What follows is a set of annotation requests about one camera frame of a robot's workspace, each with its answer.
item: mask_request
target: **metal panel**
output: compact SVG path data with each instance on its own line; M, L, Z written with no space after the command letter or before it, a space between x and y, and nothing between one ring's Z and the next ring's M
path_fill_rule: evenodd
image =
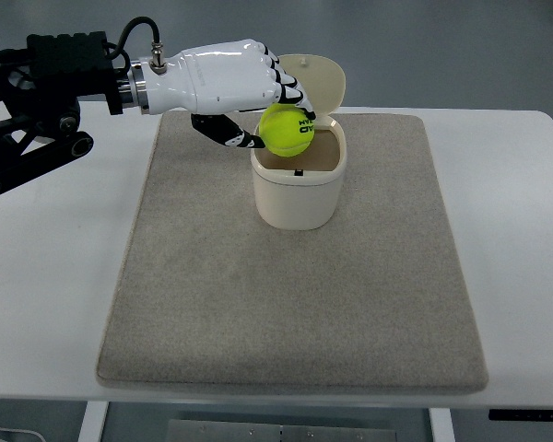
M395 431L170 420L166 442L395 442Z

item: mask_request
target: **white table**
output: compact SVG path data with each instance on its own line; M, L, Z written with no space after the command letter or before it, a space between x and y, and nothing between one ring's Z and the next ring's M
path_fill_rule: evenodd
M113 117L105 104L84 102L81 129L94 137L93 150L0 196L0 398L553 407L551 119L535 111L342 111L424 121L487 358L484 391L251 397L103 388L100 340L159 117Z

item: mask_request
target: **black cable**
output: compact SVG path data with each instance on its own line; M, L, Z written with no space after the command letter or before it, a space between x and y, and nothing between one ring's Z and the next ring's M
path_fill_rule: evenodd
M104 47L106 49L113 49L114 51L117 49L117 45L111 43L110 41L107 41ZM129 54L124 49L121 49L121 56L123 57L125 64L123 67L114 70L115 76L117 77L125 76L129 72L129 69L131 69L131 60L129 59Z
M129 33L137 25L141 24L147 24L151 27L154 36L154 42L159 43L159 29L156 22L149 17L135 17L133 20L127 23L127 26L125 26L123 32L121 32L121 37L119 38L119 42L117 43L115 50L107 55L107 58L109 60L117 58L122 53L125 43L127 42L127 38L129 37Z

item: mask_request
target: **container opening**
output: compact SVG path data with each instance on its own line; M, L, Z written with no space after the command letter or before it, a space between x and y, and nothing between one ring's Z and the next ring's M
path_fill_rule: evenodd
M331 131L318 129L312 143L295 157L279 157L268 149L256 150L258 162L266 169L332 171L340 162L340 143Z

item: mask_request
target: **silver cylindrical joint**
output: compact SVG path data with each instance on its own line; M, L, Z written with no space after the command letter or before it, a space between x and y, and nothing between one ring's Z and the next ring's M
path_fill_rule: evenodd
M167 65L166 60L164 59L164 45L160 42L152 41L151 43L151 60L149 65L151 70L156 74L161 75L166 72Z
M124 109L139 106L141 113L149 113L146 81L141 62L131 62L131 69L127 76L117 80L117 87Z

